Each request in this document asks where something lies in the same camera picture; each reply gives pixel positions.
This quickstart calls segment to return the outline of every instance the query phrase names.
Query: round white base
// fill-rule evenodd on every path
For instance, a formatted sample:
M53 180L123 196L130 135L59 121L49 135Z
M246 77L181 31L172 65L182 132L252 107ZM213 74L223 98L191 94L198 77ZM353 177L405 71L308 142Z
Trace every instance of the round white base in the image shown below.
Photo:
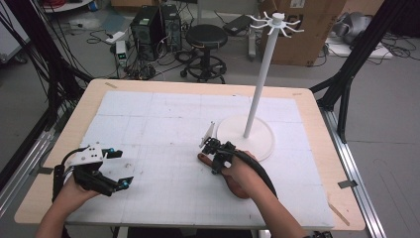
M268 125L259 118L254 118L248 138L244 138L248 116L232 116L223 120L217 129L216 137L223 144L230 141L238 150L249 151L262 161L274 150L274 135Z

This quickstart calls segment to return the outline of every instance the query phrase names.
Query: white mug tree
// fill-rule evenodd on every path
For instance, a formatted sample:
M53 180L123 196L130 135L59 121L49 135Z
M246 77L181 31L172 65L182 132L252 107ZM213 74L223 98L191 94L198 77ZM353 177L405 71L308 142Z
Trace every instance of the white mug tree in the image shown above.
M285 37L290 38L290 36L285 33L284 29L288 29L292 32L303 32L303 30L294 30L293 28L290 28L290 25L296 25L300 21L294 23L284 22L284 14L273 13L272 18L270 18L266 12L264 12L264 15L265 19L256 19L252 17L254 21L265 22L265 24L251 27L260 29L269 26L271 29L268 32L268 40L262 59L262 66L250 114L248 117L246 115L235 115L224 119L217 129L216 135L218 140L223 143L230 141L238 149L251 151L259 161L269 157L274 149L274 136L272 131L262 119L256 118L256 112L263 92L263 86L278 33L281 31Z

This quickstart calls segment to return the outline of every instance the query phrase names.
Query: cardboard box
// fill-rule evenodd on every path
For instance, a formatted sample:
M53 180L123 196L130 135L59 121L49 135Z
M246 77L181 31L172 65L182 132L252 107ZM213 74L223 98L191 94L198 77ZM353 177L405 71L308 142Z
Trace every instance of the cardboard box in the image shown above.
M271 63L285 65L313 65L327 40L346 0L265 0L260 4L260 13L284 13L285 21L301 22L290 26L303 33L286 31L291 38L280 33L277 38ZM262 32L260 50L263 53L267 40L268 27Z
M158 6L159 0L111 0L113 7L141 7L143 5Z

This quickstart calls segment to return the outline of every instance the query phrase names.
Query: power strip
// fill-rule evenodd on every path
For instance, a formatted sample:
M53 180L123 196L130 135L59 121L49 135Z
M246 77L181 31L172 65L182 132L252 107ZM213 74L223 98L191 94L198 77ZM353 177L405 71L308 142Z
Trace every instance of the power strip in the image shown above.
M113 44L116 41L118 41L118 39L122 38L125 35L125 33L123 32L118 32L114 35L112 35L112 38L108 38L107 40L105 40L107 43Z

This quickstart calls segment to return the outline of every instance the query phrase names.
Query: white paper sheet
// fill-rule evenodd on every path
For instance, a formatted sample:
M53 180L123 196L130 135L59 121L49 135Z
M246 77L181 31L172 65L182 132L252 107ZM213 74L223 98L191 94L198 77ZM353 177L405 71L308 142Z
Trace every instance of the white paper sheet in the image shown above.
M101 172L134 180L127 190L89 200L68 221L264 227L254 203L232 195L223 178L196 157L211 121L217 128L228 116L248 114L251 103L239 95L108 92L81 146L99 142L122 150L121 161L105 162ZM274 133L274 152L262 166L279 200L302 226L333 227L296 102L261 98L257 116Z

